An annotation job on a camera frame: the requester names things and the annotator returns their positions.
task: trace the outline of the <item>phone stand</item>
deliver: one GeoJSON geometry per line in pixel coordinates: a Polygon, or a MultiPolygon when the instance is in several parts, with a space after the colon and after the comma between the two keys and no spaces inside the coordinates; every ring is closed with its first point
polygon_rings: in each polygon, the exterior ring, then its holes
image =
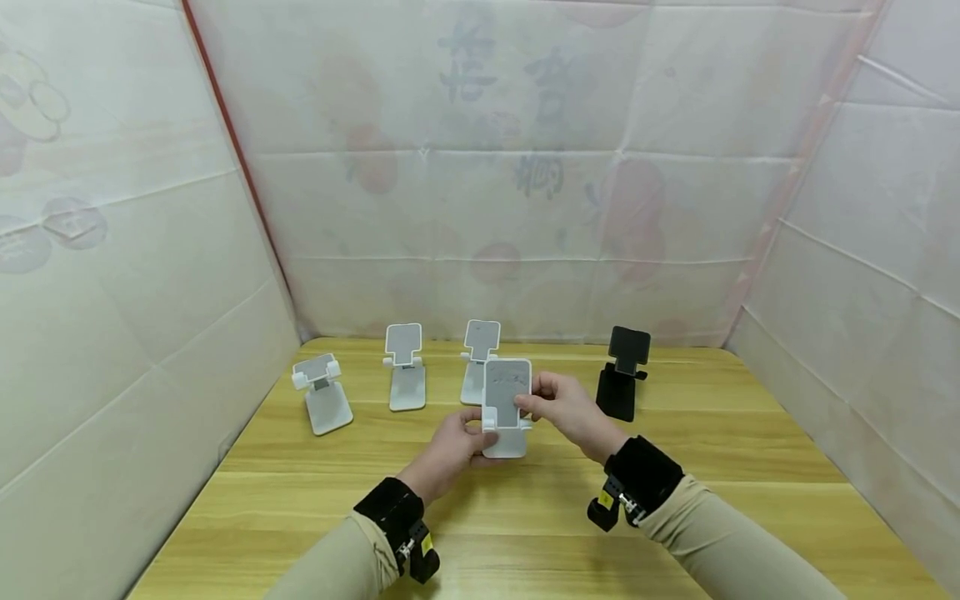
{"type": "Polygon", "coordinates": [[[293,381],[306,390],[306,412],[313,435],[322,436],[353,421],[344,386],[337,381],[340,363],[333,354],[324,354],[294,365],[293,381]]]}
{"type": "Polygon", "coordinates": [[[426,406],[426,369],[423,359],[414,356],[423,348],[423,329],[419,323],[393,324],[387,327],[383,359],[394,369],[390,381],[390,410],[415,411],[426,406]]]}
{"type": "Polygon", "coordinates": [[[496,354],[491,354],[491,350],[500,347],[500,322],[470,319],[467,322],[464,346],[470,348],[470,352],[460,353],[460,356],[467,360],[464,385],[460,388],[460,401],[480,406],[483,404],[483,366],[489,359],[496,358],[496,354]]]}
{"type": "Polygon", "coordinates": [[[636,411],[636,381],[647,378],[636,365],[646,365],[650,356],[650,334],[616,326],[610,336],[607,354],[615,358],[600,371],[597,406],[608,417],[632,422],[636,411]]]}
{"type": "Polygon", "coordinates": [[[525,358],[492,358],[483,366],[481,429],[495,431],[496,444],[483,451],[487,458],[520,458],[527,453],[530,419],[520,418],[514,404],[517,394],[530,394],[533,370],[525,358]]]}

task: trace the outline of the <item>black phone stand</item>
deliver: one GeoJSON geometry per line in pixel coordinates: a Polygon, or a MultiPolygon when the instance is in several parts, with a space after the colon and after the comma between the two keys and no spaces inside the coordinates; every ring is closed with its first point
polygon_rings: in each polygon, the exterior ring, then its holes
{"type": "Polygon", "coordinates": [[[650,334],[616,326],[610,336],[607,354],[616,359],[600,371],[597,384],[597,406],[613,419],[633,422],[636,381],[647,378],[636,365],[646,365],[650,357],[650,334]]]}

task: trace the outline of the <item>wooden table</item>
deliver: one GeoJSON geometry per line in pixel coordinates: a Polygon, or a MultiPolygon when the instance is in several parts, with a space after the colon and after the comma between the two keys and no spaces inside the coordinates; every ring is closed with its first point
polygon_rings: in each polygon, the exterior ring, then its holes
{"type": "MultiPolygon", "coordinates": [[[[295,361],[334,352],[354,422],[316,438],[303,393],[283,373],[226,460],[135,587],[133,600],[260,599],[274,580],[385,475],[396,474],[461,407],[459,343],[426,343],[427,406],[388,408],[382,340],[320,339],[295,361]]],[[[577,375],[595,392],[600,347],[505,344],[501,356],[577,375]]],[[[756,382],[720,349],[654,348],[637,386],[639,432],[822,570],[850,597],[946,595],[756,382]]],[[[586,517],[604,481],[545,421],[528,455],[466,474],[427,512],[443,566],[385,598],[703,598],[658,545],[586,517]]]]}

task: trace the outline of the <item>wrist mount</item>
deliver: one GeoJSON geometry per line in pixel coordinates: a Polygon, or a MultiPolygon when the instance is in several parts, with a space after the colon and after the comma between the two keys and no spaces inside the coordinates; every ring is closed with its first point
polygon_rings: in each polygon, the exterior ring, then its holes
{"type": "Polygon", "coordinates": [[[408,561],[410,577],[421,584],[440,569],[440,555],[423,523],[423,500],[405,483],[387,477],[353,510],[376,523],[387,536],[401,577],[408,561]]]}
{"type": "Polygon", "coordinates": [[[590,501],[587,517],[610,531],[623,505],[627,523],[637,527],[666,502],[684,478],[684,470],[643,436],[628,440],[604,465],[607,481],[590,501]]]}

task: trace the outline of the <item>chinese characters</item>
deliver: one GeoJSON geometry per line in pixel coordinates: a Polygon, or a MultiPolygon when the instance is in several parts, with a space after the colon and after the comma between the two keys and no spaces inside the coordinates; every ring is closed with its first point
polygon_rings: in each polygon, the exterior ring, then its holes
{"type": "MultiPolygon", "coordinates": [[[[545,58],[523,67],[539,88],[536,132],[562,136],[571,63],[572,60],[564,60],[560,48],[554,46],[545,58]]],[[[547,200],[553,200],[564,187],[564,162],[558,154],[562,150],[563,146],[558,145],[553,152],[535,150],[521,156],[514,168],[516,189],[527,198],[532,192],[542,191],[547,200]]]]}
{"type": "Polygon", "coordinates": [[[440,74],[440,83],[446,87],[450,104],[459,97],[464,102],[476,102],[483,96],[484,88],[496,83],[497,78],[483,73],[482,59],[488,57],[496,42],[491,37],[481,37],[480,25],[469,26],[457,21],[450,37],[441,37],[437,45],[450,51],[450,73],[440,74]]]}

